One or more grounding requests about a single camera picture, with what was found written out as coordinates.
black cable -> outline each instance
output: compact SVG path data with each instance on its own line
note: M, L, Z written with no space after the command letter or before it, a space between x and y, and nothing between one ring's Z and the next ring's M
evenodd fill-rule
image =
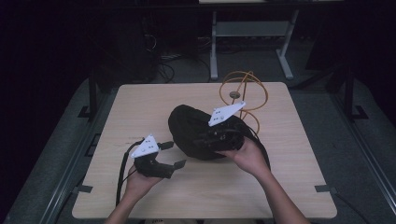
M117 185L117 198L116 198L116 206L119 205L120 203L120 195L121 195L121 188L122 188L122 183L123 183L123 175L125 171L125 165L128 160L129 152L131 151L132 148L135 146L140 145L145 139L142 139L141 141L133 143L126 152L124 153L124 156L122 158L122 163L121 163L121 168L120 168L120 174L119 174L119 183Z

gray carpet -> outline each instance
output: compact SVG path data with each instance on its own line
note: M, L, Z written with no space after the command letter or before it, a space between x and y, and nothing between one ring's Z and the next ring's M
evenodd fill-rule
M274 46L235 54L220 54L218 82L221 82L228 73L242 70L253 71L261 81L281 81L293 86L318 73L304 70L311 47L310 42L294 41L290 44L287 58L295 75L294 80L284 78ZM208 63L208 53L201 54L201 59ZM175 69L175 83L206 82L209 76L207 67L200 61L182 59L168 64ZM361 153L360 145L350 131L350 124L338 108L336 101L341 98L342 93L336 95L327 93L324 90L326 81L327 78L323 78L304 91L290 92L324 178L329 186L336 188L371 223L396 223L396 216L378 187ZM161 76L157 76L152 81L152 83L163 82ZM70 197L68 195L88 169L91 157L85 157L84 154L95 134L102 131L116 94L117 89L106 94L98 92L99 113L93 122L88 122L87 119L78 118L80 109L89 103L88 82L81 84L64 111L5 223L103 222L103 220L73 218L71 211L77 194L70 194ZM354 100L355 105L361 105L369 116L369 119L357 120L355 125L370 148L374 150L375 157L395 186L396 131L376 106L370 92L359 81L355 83ZM63 177L67 177L67 181L62 184ZM53 195L61 195L56 209L49 208ZM364 223L356 212L336 196L334 202L338 210L337 217L313 221L329 224ZM56 216L58 211L61 211L59 218ZM137 223L138 220L129 220L129 222ZM265 223L273 223L273 221L265 220Z

white tracking marker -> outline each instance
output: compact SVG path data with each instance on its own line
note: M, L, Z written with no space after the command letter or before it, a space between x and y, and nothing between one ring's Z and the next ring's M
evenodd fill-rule
M247 103L241 101L233 105L226 105L221 108L215 108L212 117L210 118L209 126L212 127L216 124L222 123L227 120L230 116L236 113L238 110L242 109Z
M142 144L140 144L139 147L131 154L131 157L137 158L158 151L160 151L160 148L158 147L154 136L152 136L152 134L149 134L147 138L145 138L145 140L142 142Z

light wood tabletop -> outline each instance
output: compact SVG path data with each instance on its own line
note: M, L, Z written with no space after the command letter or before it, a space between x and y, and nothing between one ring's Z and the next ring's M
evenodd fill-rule
M150 133L159 143L172 141L168 118L178 105L189 105L208 114L213 108L225 106L219 97L220 85L120 87L83 182L92 191L78 194L73 216L107 217L115 207L120 165L127 148ZM236 85L226 84L223 96L227 98ZM259 137L267 149L273 174L307 217L335 217L337 211L330 193L315 189L326 182L286 85L263 85L269 93L268 102L252 113L260 121ZM264 99L259 85L248 83L245 109L261 105ZM246 117L245 122L256 130L253 118ZM166 164L181 160L187 160L185 167L156 185L135 206L130 218L272 217L260 184L229 159L199 161L188 158L176 145L160 151L157 157L158 162ZM128 160L125 174L133 162Z

forearm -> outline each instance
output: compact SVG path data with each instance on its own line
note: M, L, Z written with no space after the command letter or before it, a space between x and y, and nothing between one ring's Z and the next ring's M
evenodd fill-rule
M269 170L255 177L265 191L276 223L309 223Z
M138 199L134 197L134 195L124 195L114 209L114 211L110 214L110 216L106 219L106 224L119 224L125 223L132 209L138 202Z

